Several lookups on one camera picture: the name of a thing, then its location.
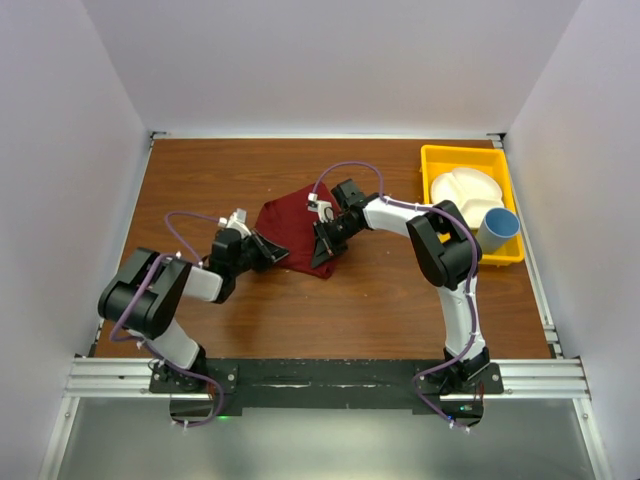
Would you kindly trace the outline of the dark red cloth napkin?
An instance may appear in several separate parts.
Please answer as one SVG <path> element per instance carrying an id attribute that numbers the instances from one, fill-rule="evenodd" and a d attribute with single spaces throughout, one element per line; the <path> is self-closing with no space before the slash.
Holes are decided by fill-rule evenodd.
<path id="1" fill-rule="evenodd" d="M 308 195 L 313 183 L 285 196 L 266 202 L 257 217 L 255 229 L 267 240 L 289 251 L 278 263 L 283 269 L 328 279 L 336 268 L 336 260 L 330 260 L 317 268 L 311 266 L 315 249 L 313 223 L 316 212 L 307 208 Z"/>

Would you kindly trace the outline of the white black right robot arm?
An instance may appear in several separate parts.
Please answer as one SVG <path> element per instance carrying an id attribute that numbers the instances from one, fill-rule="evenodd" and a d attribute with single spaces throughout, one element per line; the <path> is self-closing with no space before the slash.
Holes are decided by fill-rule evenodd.
<path id="1" fill-rule="evenodd" d="M 342 255 L 347 241 L 364 230 L 408 238 L 423 277 L 437 290 L 445 323 L 445 360 L 419 373 L 418 380 L 438 380 L 446 392 L 469 392 L 490 356 L 476 300 L 482 250 L 459 209 L 450 201 L 411 205 L 379 193 L 367 196 L 352 180 L 337 185 L 332 195 L 338 212 L 315 191 L 307 196 L 308 210 L 318 215 L 311 266 Z"/>

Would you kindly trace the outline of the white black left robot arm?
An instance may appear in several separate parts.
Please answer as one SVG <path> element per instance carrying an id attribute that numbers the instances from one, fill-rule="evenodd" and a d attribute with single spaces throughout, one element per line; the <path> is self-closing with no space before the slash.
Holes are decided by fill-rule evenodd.
<path id="1" fill-rule="evenodd" d="M 216 233 L 210 254 L 198 264 L 138 248 L 103 290 L 97 311 L 113 323 L 113 342 L 134 340 L 159 360 L 162 379 L 185 392 L 213 393 L 205 349 L 176 319 L 181 299 L 221 304 L 234 292 L 238 276 L 262 273 L 288 256 L 287 248 L 257 231 L 243 235 L 232 228 Z"/>

